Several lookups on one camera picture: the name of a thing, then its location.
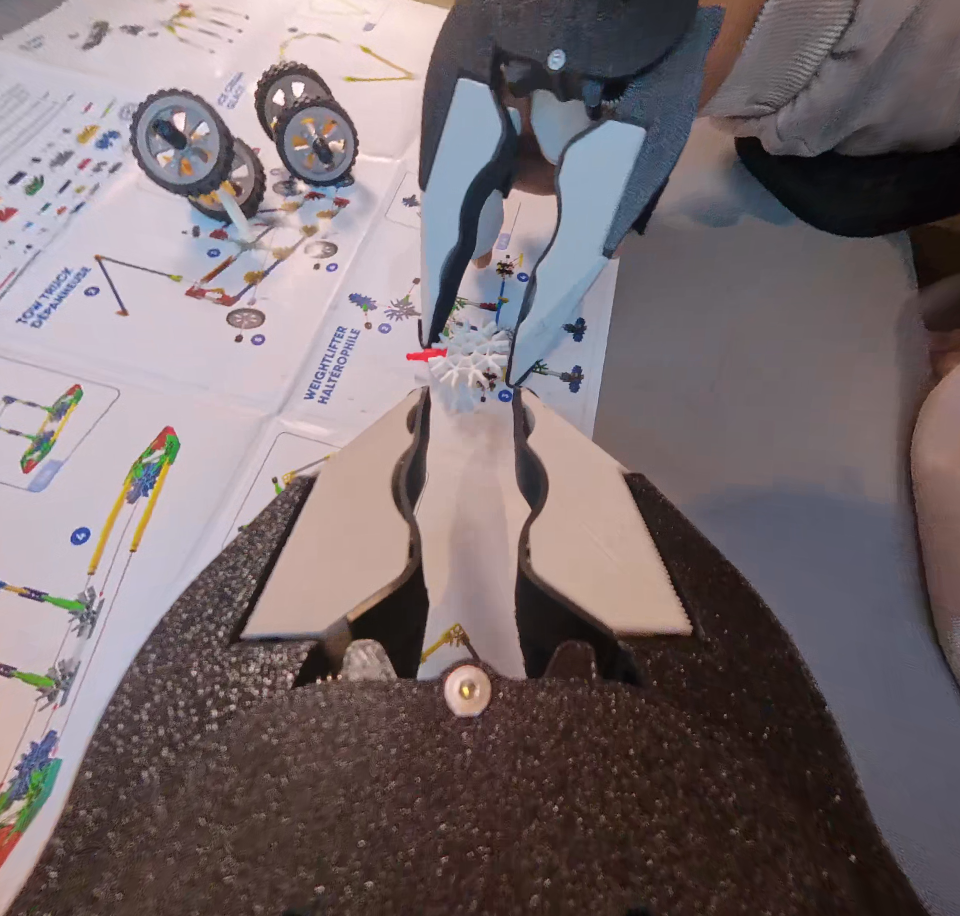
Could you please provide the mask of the white printed instruction sheet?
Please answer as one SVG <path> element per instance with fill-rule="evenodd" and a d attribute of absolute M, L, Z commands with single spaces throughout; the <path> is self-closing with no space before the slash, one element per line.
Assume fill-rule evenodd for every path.
<path fill-rule="evenodd" d="M 167 609 L 415 384 L 417 135 L 446 15 L 66 0 L 2 35 L 2 913 Z M 293 177 L 262 130 L 283 62 L 352 119 L 351 184 Z M 171 89 L 258 154 L 258 245 L 140 169 L 132 118 Z"/>

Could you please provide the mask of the white snowflake connector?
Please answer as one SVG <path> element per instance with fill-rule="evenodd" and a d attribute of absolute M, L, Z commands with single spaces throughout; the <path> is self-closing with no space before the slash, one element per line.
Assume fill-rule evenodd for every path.
<path fill-rule="evenodd" d="M 453 328 L 426 360 L 431 396 L 451 415 L 473 413 L 506 371 L 512 344 L 509 329 L 495 322 L 464 322 Z"/>

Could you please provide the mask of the toy wheel pair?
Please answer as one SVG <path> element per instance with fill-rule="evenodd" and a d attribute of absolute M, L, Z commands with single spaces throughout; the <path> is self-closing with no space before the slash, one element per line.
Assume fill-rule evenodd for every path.
<path fill-rule="evenodd" d="M 311 187 L 353 182 L 359 154 L 354 121 L 311 67 L 295 61 L 271 65 L 256 85 L 254 108 L 293 177 Z"/>
<path fill-rule="evenodd" d="M 242 248 L 258 245 L 266 230 L 253 219 L 265 196 L 266 171 L 214 106 L 184 89 L 150 94 L 131 119 L 129 142 L 152 183 L 199 214 L 233 226 Z"/>

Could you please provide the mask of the person's right forearm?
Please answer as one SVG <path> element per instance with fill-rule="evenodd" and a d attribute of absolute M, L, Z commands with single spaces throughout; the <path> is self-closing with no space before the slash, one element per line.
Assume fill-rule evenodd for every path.
<path fill-rule="evenodd" d="M 700 0 L 725 8 L 701 114 L 770 154 L 958 142 L 959 0 Z"/>

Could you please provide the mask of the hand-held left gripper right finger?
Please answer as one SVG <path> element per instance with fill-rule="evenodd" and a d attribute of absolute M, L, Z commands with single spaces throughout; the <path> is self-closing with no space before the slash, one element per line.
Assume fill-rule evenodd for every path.
<path fill-rule="evenodd" d="M 693 634 L 627 470 L 528 389 L 513 405 L 516 481 L 534 583 L 618 637 Z"/>

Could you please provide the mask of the dark cloth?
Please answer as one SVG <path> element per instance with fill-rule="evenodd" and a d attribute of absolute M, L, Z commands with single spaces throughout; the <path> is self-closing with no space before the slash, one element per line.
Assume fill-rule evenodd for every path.
<path fill-rule="evenodd" d="M 769 154 L 755 137 L 735 152 L 750 175 L 809 226 L 844 238 L 877 238 L 959 213 L 959 144 L 934 152 L 853 156 Z"/>

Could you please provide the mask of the person's right hand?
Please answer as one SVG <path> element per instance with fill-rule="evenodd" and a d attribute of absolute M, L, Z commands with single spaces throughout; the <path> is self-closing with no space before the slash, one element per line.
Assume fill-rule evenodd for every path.
<path fill-rule="evenodd" d="M 554 166 L 569 134 L 564 118 L 548 114 L 545 108 L 534 105 L 534 102 L 531 98 L 524 98 L 508 105 L 510 111 L 519 115 L 521 123 L 513 186 L 545 195 L 554 190 Z M 503 195 L 495 189 L 486 198 L 478 220 L 472 256 L 478 269 L 490 264 L 502 224 Z"/>

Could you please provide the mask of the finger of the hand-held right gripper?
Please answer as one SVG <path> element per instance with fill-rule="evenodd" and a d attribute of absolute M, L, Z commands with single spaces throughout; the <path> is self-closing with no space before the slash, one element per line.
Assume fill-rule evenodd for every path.
<path fill-rule="evenodd" d="M 558 220 L 534 265 L 514 330 L 508 381 L 519 385 L 605 268 L 608 236 L 646 130 L 606 119 L 573 138 L 558 163 Z"/>
<path fill-rule="evenodd" d="M 493 89 L 455 84 L 421 194 L 421 324 L 425 349 L 439 341 L 468 265 L 493 249 L 518 132 Z"/>

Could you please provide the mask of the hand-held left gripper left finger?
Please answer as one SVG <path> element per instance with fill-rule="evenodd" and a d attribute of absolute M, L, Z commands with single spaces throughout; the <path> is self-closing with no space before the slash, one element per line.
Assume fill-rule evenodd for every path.
<path fill-rule="evenodd" d="M 423 638 L 429 597 L 417 511 L 426 488 L 431 399 L 402 397 L 321 468 L 259 587 L 241 637 L 328 638 L 358 626 Z"/>

